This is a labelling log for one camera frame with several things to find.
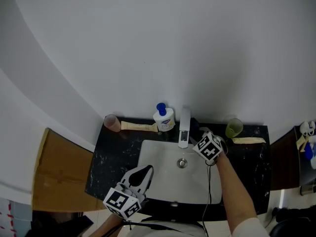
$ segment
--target blue pump cap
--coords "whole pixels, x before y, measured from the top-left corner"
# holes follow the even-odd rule
[[[164,103],[157,104],[157,110],[159,111],[160,116],[165,116],[166,111],[166,105]]]

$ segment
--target black countertop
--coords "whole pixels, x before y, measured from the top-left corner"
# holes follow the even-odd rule
[[[153,124],[150,119],[119,118],[131,123]],[[263,144],[236,145],[225,136],[225,124],[200,123],[218,136],[225,139],[228,158],[237,175],[248,190],[257,214],[266,213],[270,196],[271,165],[268,128],[263,125],[244,125],[238,137],[261,137]],[[124,173],[137,166],[142,142],[144,140],[178,143],[179,122],[169,132],[155,133],[123,130],[114,133],[102,126],[90,166],[85,192],[104,200],[111,187],[121,180]],[[202,220],[205,204],[179,203],[172,207],[170,202],[149,199],[140,213],[162,219]],[[226,220],[223,201],[209,205],[205,221]]]

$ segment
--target white sink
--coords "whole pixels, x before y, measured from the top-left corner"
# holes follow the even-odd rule
[[[207,165],[192,148],[192,144],[181,149],[177,143],[143,141],[138,166],[154,167],[154,176],[146,197],[179,203],[207,203]],[[177,164],[182,158],[187,162],[184,168]],[[222,189],[216,165],[211,167],[211,195],[212,204],[220,203]]]

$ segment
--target floor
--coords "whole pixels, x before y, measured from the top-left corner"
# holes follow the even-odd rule
[[[275,207],[288,207],[288,208],[307,208],[313,204],[316,204],[316,194],[310,194],[307,196],[301,196],[299,188],[283,190],[282,191],[271,191],[268,212],[265,214],[258,215],[261,224],[266,227],[267,232],[277,224],[275,219],[269,224],[271,220],[271,212]],[[108,210],[86,212],[84,215],[88,216],[94,224],[84,233],[83,237],[88,237],[103,222],[109,217],[111,213]],[[141,220],[148,218],[148,215],[141,213],[135,213],[131,217],[131,221],[140,222]],[[230,237],[230,231],[227,221],[209,221],[205,223],[207,231],[210,236],[214,237]],[[129,227],[124,227],[119,237],[125,237],[129,233]]]

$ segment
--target faucet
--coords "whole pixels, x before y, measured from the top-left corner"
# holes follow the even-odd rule
[[[179,148],[187,148],[189,143],[191,112],[187,108],[182,108],[180,116]]]

